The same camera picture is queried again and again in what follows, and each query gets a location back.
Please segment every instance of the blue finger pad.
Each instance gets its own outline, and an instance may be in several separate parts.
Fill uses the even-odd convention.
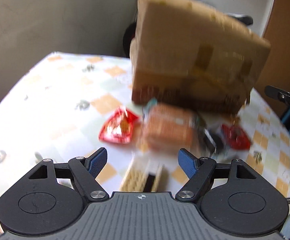
[[[88,172],[96,178],[97,175],[101,172],[104,168],[105,164],[107,163],[107,151],[103,150],[98,153],[90,162]]]
[[[190,179],[196,173],[195,162],[183,150],[178,152],[178,164]]]

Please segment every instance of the metal screw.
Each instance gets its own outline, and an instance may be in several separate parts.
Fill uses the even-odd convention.
[[[192,197],[194,197],[194,193],[189,191],[189,190],[183,190],[180,193],[178,193],[178,195],[181,198],[192,198]]]
[[[106,196],[106,193],[101,190],[95,190],[91,193],[92,198],[104,198]]]

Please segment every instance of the red snack bag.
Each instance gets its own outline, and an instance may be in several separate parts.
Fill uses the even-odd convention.
[[[221,131],[225,137],[227,144],[235,150],[249,150],[251,147],[251,142],[249,137],[244,132],[244,130],[237,126],[232,125],[228,127],[223,124],[221,127]]]
[[[114,114],[104,123],[98,139],[113,143],[130,143],[133,133],[133,123],[139,117],[120,106]]]

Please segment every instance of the cardboard box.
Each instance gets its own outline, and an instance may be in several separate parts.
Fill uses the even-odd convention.
[[[138,0],[132,101],[237,113],[269,52],[267,40],[195,0]]]

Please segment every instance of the table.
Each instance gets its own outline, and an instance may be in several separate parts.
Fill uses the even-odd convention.
[[[98,133],[120,105],[141,115],[141,107],[131,102],[131,83],[132,66],[126,58],[55,52],[33,67],[0,103],[0,196],[44,158],[67,162],[76,156],[87,157],[99,147],[107,149],[108,163],[97,181],[110,195],[118,190],[135,149],[100,142]],[[211,126],[226,122],[225,116],[202,115]],[[287,130],[255,90],[250,105],[243,106],[239,115],[253,146],[216,160],[240,158],[284,196],[290,196]],[[176,158],[155,158],[168,173],[165,190],[175,195],[187,181],[186,175]]]

